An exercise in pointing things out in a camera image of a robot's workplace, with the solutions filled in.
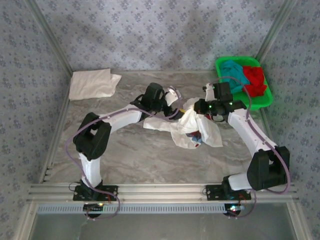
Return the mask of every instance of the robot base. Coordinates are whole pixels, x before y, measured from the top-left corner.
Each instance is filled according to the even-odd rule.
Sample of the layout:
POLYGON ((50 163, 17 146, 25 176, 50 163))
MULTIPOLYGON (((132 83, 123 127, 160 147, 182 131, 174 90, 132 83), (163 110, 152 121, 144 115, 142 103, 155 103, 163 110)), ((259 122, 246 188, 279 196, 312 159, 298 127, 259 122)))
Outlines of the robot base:
POLYGON ((206 185, 206 199, 208 201, 224 201, 224 200, 251 200, 251 194, 246 190, 226 190, 223 184, 221 185, 206 185))
MULTIPOLYGON (((116 196, 118 195, 118 186, 116 185, 102 185, 101 181, 101 183, 95 188, 101 191, 112 193, 116 196)), ((83 181, 81 181, 80 185, 76 186, 74 189, 73 201, 115 202, 117 199, 111 195, 93 191, 91 188, 85 185, 83 181)))

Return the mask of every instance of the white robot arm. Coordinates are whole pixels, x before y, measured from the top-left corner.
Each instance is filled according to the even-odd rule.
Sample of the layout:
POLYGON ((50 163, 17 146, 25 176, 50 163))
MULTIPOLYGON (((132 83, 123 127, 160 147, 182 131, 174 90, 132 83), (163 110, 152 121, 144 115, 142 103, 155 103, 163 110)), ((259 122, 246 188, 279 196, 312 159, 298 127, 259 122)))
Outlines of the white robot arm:
MULTIPOLYGON (((100 160, 106 150, 110 134, 129 124, 143 121, 149 117, 147 112, 163 112, 165 116, 171 116, 177 111, 172 109, 171 104, 180 97, 179 91, 172 86, 165 92, 159 84, 151 83, 144 94, 122 109, 102 115, 96 115, 93 112, 86 115, 80 128, 96 119, 104 118, 87 127, 73 139, 86 176, 81 178, 81 185, 86 188, 88 194, 93 193, 91 187, 96 188, 102 185, 100 160)), ((181 115, 183 113, 179 111, 170 119, 178 119, 181 115)))
POLYGON ((223 116, 223 119, 243 139, 252 156, 246 172, 223 178, 222 187, 225 193, 248 189, 258 191, 287 183, 285 169, 270 147, 279 153, 287 168, 289 168, 290 160, 288 149, 285 146, 277 146, 258 127, 252 117, 247 116, 246 106, 240 100, 233 100, 227 82, 207 84, 206 87, 203 87, 203 90, 206 92, 206 98, 196 102, 194 110, 198 114, 223 116))

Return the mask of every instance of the white cloth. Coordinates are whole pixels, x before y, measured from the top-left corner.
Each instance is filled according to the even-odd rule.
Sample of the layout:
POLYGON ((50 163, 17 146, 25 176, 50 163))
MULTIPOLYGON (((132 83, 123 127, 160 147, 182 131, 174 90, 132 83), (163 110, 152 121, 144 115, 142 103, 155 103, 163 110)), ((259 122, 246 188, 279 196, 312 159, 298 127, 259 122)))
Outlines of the white cloth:
POLYGON ((93 71, 75 71, 71 78, 69 99, 82 100, 111 97, 121 75, 111 74, 110 68, 93 71))
POLYGON ((201 133, 204 143, 211 147, 222 147, 221 134, 217 124, 194 111, 194 103, 198 100, 198 98, 191 98, 183 105, 186 112, 178 121, 168 122, 164 119, 148 117, 143 122, 143 128, 170 132, 174 143, 185 149, 195 149, 200 145, 186 135, 196 131, 201 133))

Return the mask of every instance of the gray marble table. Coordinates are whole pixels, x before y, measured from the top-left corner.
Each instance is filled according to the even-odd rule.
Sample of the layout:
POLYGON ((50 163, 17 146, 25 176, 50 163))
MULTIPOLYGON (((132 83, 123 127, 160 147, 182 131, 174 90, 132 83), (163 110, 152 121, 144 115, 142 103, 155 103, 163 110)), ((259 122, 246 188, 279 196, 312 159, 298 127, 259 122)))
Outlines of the gray marble table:
MULTIPOLYGON (((126 72, 122 74, 112 97, 70 102, 52 162, 50 182, 71 183, 81 178, 80 170, 68 159, 64 144, 77 131, 87 113, 105 114, 118 110, 143 94, 151 82, 176 87, 184 98, 183 102, 193 97, 204 98, 202 86, 217 82, 215 79, 213 72, 126 72)), ((251 115, 263 129, 259 112, 252 112, 251 115)), ((221 182, 224 176, 243 172, 249 166, 249 150, 227 123, 218 123, 223 147, 202 144, 197 149, 178 147, 169 132, 144 129, 142 125, 131 124, 111 135, 106 152, 101 157, 104 183, 213 183, 221 182)), ((78 159, 73 144, 69 151, 78 159)))

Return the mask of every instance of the green plastic bin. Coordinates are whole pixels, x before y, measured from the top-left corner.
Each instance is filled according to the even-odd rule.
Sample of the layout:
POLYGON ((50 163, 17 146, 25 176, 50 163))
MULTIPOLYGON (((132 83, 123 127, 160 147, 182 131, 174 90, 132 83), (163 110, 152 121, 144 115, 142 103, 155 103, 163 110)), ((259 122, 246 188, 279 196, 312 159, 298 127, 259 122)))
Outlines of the green plastic bin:
MULTIPOLYGON (((255 58, 253 58, 251 56, 223 56, 223 57, 219 57, 215 62, 215 68, 216 68, 216 72, 217 72, 219 78, 222 77, 221 72, 220 72, 221 64, 227 60, 233 60, 241 66, 261 67, 260 63, 255 58)), ((266 78, 264 78, 264 84, 267 85, 267 88, 264 91, 264 95, 251 98, 252 99, 251 110, 258 110, 260 108, 268 107, 272 104, 273 97, 272 97, 272 94, 271 94, 271 91, 270 91, 270 88, 269 88, 269 85, 267 83, 266 78)), ((241 100, 247 107, 249 106, 249 99, 248 99, 248 96, 245 92, 237 92, 237 93, 233 94, 233 99, 234 100, 241 100)))

